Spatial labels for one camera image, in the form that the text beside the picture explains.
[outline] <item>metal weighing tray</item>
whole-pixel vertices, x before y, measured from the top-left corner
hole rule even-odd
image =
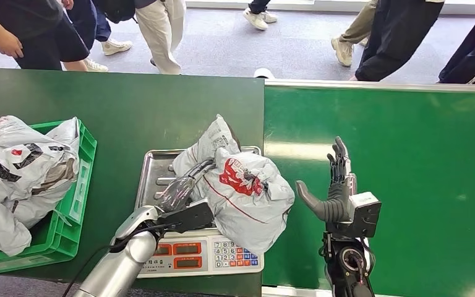
[[[172,162],[183,150],[151,150],[145,154],[135,209],[143,205],[158,205],[159,197],[168,184],[176,179]],[[261,155],[258,147],[241,147],[242,152]]]

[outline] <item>red logo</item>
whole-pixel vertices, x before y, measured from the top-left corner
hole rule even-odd
[[[251,196],[261,194],[263,185],[259,178],[249,173],[243,164],[234,158],[228,158],[225,162],[223,173],[220,174],[220,182],[234,188],[236,192]]]

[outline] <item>plastic bag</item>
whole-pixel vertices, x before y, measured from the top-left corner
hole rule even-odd
[[[77,179],[77,118],[43,135],[14,116],[0,119],[0,250],[22,252],[28,228],[41,220]]]
[[[268,158],[242,153],[224,119],[173,162],[176,176],[208,158],[216,168],[195,186],[194,201],[206,198],[221,234],[255,253],[267,251],[285,230],[294,191]]]

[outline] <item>floor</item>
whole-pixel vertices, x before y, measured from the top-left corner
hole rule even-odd
[[[277,12],[280,21],[266,32],[252,28],[241,11],[189,9],[186,31],[176,59],[189,75],[251,76],[267,67],[282,79],[346,80],[359,63],[363,48],[356,46],[350,68],[338,64],[330,38],[339,35],[354,15]],[[474,25],[474,17],[441,17],[414,57],[387,79],[389,83],[432,84],[456,47]],[[103,56],[100,46],[92,58],[112,72],[157,73],[148,62],[149,50],[133,21],[113,25],[113,38],[132,40],[125,53]],[[1,68],[16,67],[0,55]],[[0,276],[0,296],[59,296],[65,284]],[[130,296],[163,296],[132,290]]]

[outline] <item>green plastic crate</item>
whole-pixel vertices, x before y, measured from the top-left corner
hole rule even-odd
[[[46,134],[61,123],[51,122],[31,127]],[[59,201],[56,211],[48,213],[30,229],[32,243],[29,247],[14,257],[8,257],[0,251],[0,273],[64,262],[77,254],[97,146],[97,141],[81,121],[79,133],[80,170],[77,182]]]

